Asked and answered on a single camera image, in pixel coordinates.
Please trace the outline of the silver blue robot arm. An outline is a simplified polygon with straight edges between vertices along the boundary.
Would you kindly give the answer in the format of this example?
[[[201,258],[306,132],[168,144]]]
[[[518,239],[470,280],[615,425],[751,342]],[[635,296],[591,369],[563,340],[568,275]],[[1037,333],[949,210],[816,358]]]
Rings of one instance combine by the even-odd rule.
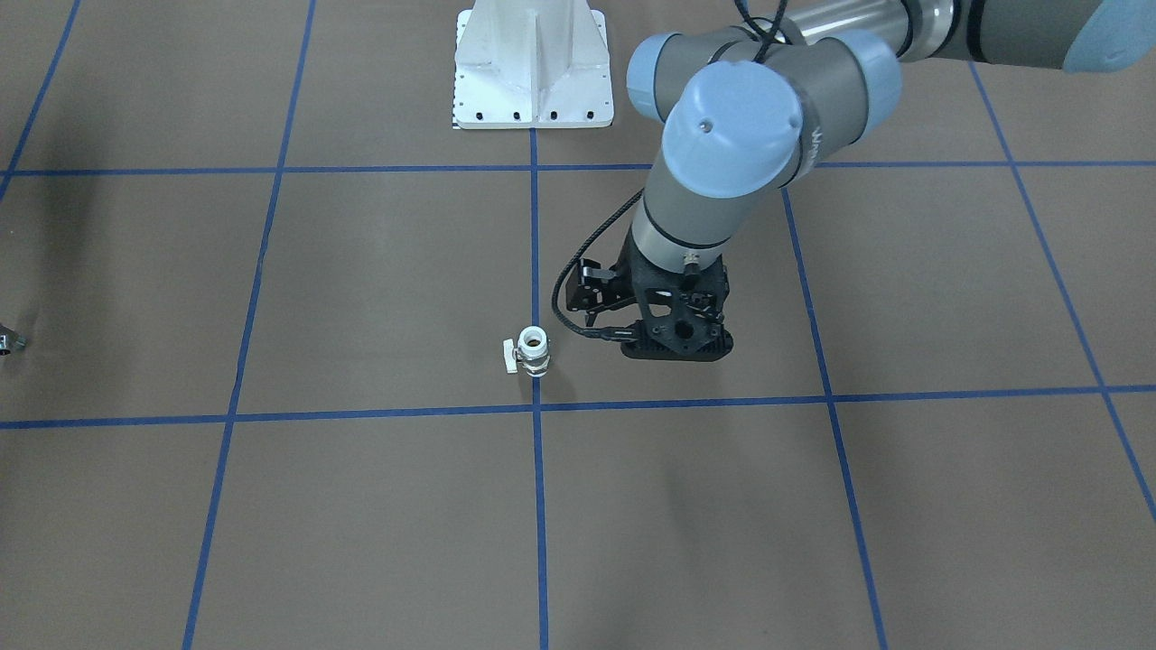
[[[627,359],[726,357],[722,251],[769,194],[892,115],[901,62],[1109,73],[1151,49],[1151,1],[825,1],[649,37],[627,88],[662,135],[644,189],[622,207],[631,223],[603,281],[608,309],[640,316],[600,337]]]

